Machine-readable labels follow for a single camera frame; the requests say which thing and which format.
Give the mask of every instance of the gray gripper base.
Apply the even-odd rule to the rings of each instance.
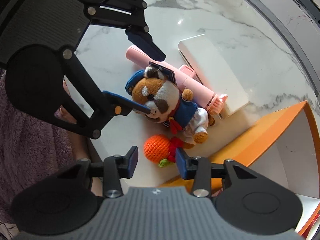
[[[89,22],[78,0],[25,0],[0,35],[0,62],[32,44],[76,48]]]
[[[106,199],[95,217],[76,231],[60,236],[21,233],[15,240],[301,240],[294,230],[257,236],[225,222],[207,198],[189,195],[184,187],[137,188]]]

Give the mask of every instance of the pink blanket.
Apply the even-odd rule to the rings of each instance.
[[[65,130],[42,122],[9,102],[0,79],[0,221],[14,223],[10,204],[23,189],[72,163]]]

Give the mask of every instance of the plush dog ear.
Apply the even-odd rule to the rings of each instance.
[[[151,66],[147,66],[143,73],[144,78],[158,78],[161,80],[165,80],[163,73]]]

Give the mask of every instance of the crocheted orange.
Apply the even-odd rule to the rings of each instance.
[[[165,135],[154,135],[144,144],[144,155],[149,161],[159,164],[169,156],[170,140]]]

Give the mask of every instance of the stuffed dog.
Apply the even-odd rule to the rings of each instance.
[[[148,120],[167,123],[171,132],[183,131],[186,143],[193,146],[204,143],[208,138],[209,115],[192,101],[193,93],[185,89],[182,94],[178,87],[164,74],[151,66],[137,71],[125,87],[132,100],[150,108]]]

